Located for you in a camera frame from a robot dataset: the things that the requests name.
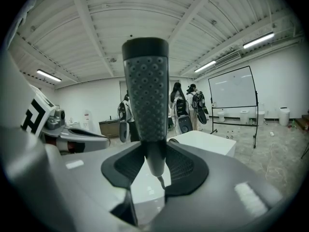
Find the person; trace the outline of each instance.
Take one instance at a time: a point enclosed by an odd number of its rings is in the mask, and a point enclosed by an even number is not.
[[[131,140],[131,142],[138,142],[140,140],[140,137],[139,137],[139,133],[138,133],[137,128],[136,128],[134,116],[131,112],[132,107],[131,107],[130,97],[129,97],[128,93],[125,95],[123,103],[124,103],[124,105],[128,106],[128,112],[131,115],[131,119],[128,121],[130,133],[131,133],[130,140]]]
[[[203,94],[203,92],[201,92],[201,91],[199,91],[199,90],[197,89],[197,86],[196,86],[194,83],[191,84],[190,87],[193,88],[193,91],[194,91],[195,93]],[[204,107],[203,107],[203,111],[204,111],[204,113],[205,113],[205,115],[206,115],[206,119],[209,120],[209,113],[208,113],[208,110],[207,110],[205,104],[204,104]]]
[[[189,89],[187,89],[187,102],[189,104],[189,116],[191,119],[192,128],[194,131],[198,131],[197,114],[192,106],[193,96],[196,94],[195,89],[196,87],[193,87],[192,84],[189,86]]]
[[[182,86],[181,86],[180,83],[175,83],[174,87],[173,87],[173,91],[170,94],[170,107],[171,107],[170,116],[171,116],[171,118],[173,120],[173,124],[174,124],[176,135],[182,134],[182,131],[180,130],[178,122],[176,121],[178,119],[177,118],[177,112],[176,112],[176,103],[177,103],[178,99],[186,101],[181,87]],[[188,108],[189,107],[188,107],[187,102],[185,104],[186,104],[186,111],[188,113]]]

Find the cable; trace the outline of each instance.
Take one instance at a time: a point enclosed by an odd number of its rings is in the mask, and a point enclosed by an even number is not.
[[[175,105],[175,103],[177,103],[177,99],[178,98],[176,98],[176,102],[175,102],[175,100],[174,100],[174,103],[173,103],[173,105],[174,105],[174,119],[175,119],[175,126],[174,126],[174,131],[175,131],[175,136],[177,136],[177,133],[176,133],[176,125],[177,125],[177,120],[176,120],[176,113],[175,113],[175,108],[176,108],[176,105]]]
[[[157,177],[157,178],[158,178],[158,180],[159,180],[160,183],[161,183],[161,187],[163,188],[163,190],[165,190],[165,184],[164,184],[164,179],[163,179],[163,177],[160,176],[160,177]]]
[[[272,145],[273,144],[274,144],[274,141],[272,141],[271,146],[270,146],[270,160],[269,160],[268,165],[266,167],[265,180],[267,180],[268,166],[269,166],[269,164],[270,164],[270,162],[272,160],[272,150],[271,149],[272,149]]]

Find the white ceiling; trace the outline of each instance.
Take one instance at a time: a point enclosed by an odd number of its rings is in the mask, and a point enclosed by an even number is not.
[[[274,38],[242,49],[271,31]],[[121,46],[136,37],[167,40],[170,75],[198,78],[211,70],[194,73],[202,64],[233,51],[245,57],[301,29],[283,0],[37,0],[17,32],[10,51],[21,72],[60,88],[124,76]]]

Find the whiteboard stand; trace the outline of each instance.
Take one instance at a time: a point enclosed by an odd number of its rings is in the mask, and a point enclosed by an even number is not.
[[[211,91],[212,132],[210,134],[218,132],[218,129],[213,128],[214,124],[256,127],[255,135],[253,135],[253,147],[256,148],[256,135],[259,122],[259,116],[258,116],[259,107],[258,107],[258,99],[257,99],[257,92],[255,89],[254,78],[250,66],[242,67],[237,70],[233,70],[209,78],[208,83],[210,91],[212,86]],[[213,107],[212,106],[213,102],[219,104],[219,107]],[[213,121],[214,109],[242,108],[242,107],[256,107],[257,109],[256,125],[243,125],[243,124],[232,124],[223,122],[221,123]]]

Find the concrete floor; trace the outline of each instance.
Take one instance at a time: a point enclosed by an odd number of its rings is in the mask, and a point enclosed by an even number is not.
[[[237,141],[234,157],[277,187],[284,196],[289,196],[297,191],[309,167],[309,153],[300,159],[309,142],[309,134],[298,128],[281,126],[277,121],[267,123],[258,127],[255,149],[253,135],[256,127],[214,124],[218,129],[214,135],[224,138],[233,135],[233,140]],[[211,118],[200,129],[210,133]],[[174,130],[168,132],[168,138],[174,135]],[[122,144],[119,138],[111,140],[111,146],[118,144]]]

